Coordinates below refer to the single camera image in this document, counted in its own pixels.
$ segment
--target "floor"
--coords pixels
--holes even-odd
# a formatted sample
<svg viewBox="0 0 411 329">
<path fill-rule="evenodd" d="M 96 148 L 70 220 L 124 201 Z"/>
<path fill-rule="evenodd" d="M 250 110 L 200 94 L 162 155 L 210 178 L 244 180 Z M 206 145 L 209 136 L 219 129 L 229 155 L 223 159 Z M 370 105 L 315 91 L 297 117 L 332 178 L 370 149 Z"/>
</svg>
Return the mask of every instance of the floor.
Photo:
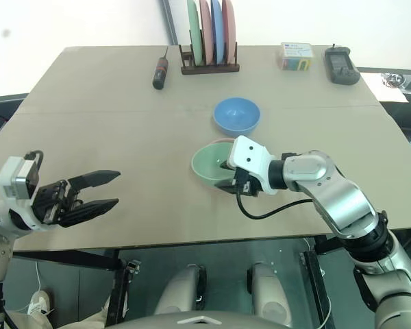
<svg viewBox="0 0 411 329">
<path fill-rule="evenodd" d="M 293 328 L 316 328 L 319 323 L 310 283 L 299 255 L 307 248 L 303 239 L 273 239 L 124 250 L 121 258 L 142 262 L 140 273 L 129 288 L 127 319 L 151 315 L 165 284 L 190 263 L 201 263 L 208 270 L 206 310 L 250 313 L 251 296 L 246 290 L 245 274 L 251 264 L 262 261 L 277 271 L 288 296 Z M 337 251 L 319 259 L 325 270 L 336 327 L 373 328 L 374 314 L 360 299 L 353 265 L 346 253 Z M 53 296 L 55 310 L 50 319 L 55 328 L 99 311 L 110 294 L 112 272 L 47 262 L 39 262 L 38 268 L 41 289 Z M 4 282 L 6 308 L 24 307 L 37 288 L 35 262 L 13 258 Z"/>
</svg>

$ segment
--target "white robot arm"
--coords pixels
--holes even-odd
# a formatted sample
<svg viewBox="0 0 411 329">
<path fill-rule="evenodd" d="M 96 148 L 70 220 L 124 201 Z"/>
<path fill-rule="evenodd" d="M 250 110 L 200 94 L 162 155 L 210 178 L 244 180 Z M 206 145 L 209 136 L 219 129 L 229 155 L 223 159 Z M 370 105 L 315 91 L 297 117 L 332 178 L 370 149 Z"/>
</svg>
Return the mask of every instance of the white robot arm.
<svg viewBox="0 0 411 329">
<path fill-rule="evenodd" d="M 288 154 L 282 160 L 265 147 L 239 136 L 224 167 L 236 169 L 232 184 L 240 195 L 278 189 L 303 192 L 340 239 L 355 264 L 355 278 L 367 306 L 376 311 L 376 328 L 411 328 L 411 260 L 364 193 L 343 177 L 320 151 Z"/>
<path fill-rule="evenodd" d="M 81 189 L 106 184 L 120 175 L 118 171 L 94 171 L 86 175 L 38 186 L 42 152 L 25 157 L 11 156 L 0 171 L 0 328 L 3 327 L 2 281 L 5 278 L 17 238 L 33 231 L 50 230 L 57 225 L 69 227 L 102 215 L 118 199 L 84 203 L 77 198 Z"/>
</svg>

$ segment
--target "black screwdriver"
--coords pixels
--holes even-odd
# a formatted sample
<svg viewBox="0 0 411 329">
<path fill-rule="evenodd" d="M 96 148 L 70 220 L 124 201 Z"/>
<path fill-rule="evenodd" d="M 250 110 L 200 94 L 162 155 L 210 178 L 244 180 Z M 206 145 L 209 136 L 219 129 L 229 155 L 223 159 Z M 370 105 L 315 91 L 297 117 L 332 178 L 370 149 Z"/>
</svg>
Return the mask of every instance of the black screwdriver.
<svg viewBox="0 0 411 329">
<path fill-rule="evenodd" d="M 167 49 L 169 49 L 169 47 L 166 48 L 164 56 L 158 58 L 157 67 L 155 68 L 152 80 L 152 85 L 155 89 L 163 89 L 164 87 L 164 80 L 166 79 L 167 68 L 169 66 L 169 62 L 166 59 Z"/>
</svg>

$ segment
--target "wooden plate holder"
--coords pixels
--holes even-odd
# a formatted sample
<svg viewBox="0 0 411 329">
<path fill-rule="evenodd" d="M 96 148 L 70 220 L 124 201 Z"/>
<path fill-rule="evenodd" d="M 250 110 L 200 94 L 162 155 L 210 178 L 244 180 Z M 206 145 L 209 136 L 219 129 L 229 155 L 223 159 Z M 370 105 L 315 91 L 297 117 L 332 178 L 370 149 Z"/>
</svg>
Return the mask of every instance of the wooden plate holder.
<svg viewBox="0 0 411 329">
<path fill-rule="evenodd" d="M 206 49 L 204 47 L 203 42 L 203 34 L 202 30 L 200 30 L 201 34 L 201 44 L 202 52 L 203 52 L 203 61 L 206 61 Z M 182 46 L 178 45 L 179 47 L 179 54 L 181 55 L 181 61 L 183 66 L 181 67 L 181 73 L 183 75 L 192 75 L 192 74 L 207 74 L 207 73 L 228 73 L 228 72 L 239 72 L 239 64 L 238 64 L 238 43 L 236 42 L 236 48 L 234 50 L 234 63 L 227 63 L 227 43 L 224 43 L 224 63 L 227 64 L 217 64 L 216 63 L 216 52 L 213 51 L 213 61 L 209 65 L 196 65 L 195 59 L 193 57 L 193 46 L 192 43 L 190 44 L 190 51 L 183 51 Z"/>
</svg>

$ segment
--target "wooden table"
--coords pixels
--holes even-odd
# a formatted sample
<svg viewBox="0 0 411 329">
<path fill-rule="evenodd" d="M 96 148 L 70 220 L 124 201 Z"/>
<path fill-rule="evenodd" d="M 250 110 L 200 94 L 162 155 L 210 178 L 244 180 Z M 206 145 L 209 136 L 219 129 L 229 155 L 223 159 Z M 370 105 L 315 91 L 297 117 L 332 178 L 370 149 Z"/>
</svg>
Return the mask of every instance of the wooden table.
<svg viewBox="0 0 411 329">
<path fill-rule="evenodd" d="M 204 186 L 192 155 L 225 137 L 212 120 L 228 97 L 256 102 L 262 119 L 251 138 L 272 154 L 320 149 L 356 182 L 390 228 L 411 228 L 411 148 L 361 80 L 331 83 L 315 47 L 307 72 L 281 71 L 278 47 L 239 47 L 239 73 L 183 76 L 177 47 L 168 52 L 163 90 L 151 79 L 165 47 L 65 49 L 0 133 L 0 168 L 8 156 L 42 149 L 40 184 L 97 169 L 119 170 L 113 182 L 82 199 L 120 199 L 110 212 L 78 226 L 21 238 L 17 250 L 137 247 L 325 234 L 303 204 L 262 221 L 246 218 L 233 195 Z M 244 198 L 253 214 L 304 198 Z"/>
</svg>

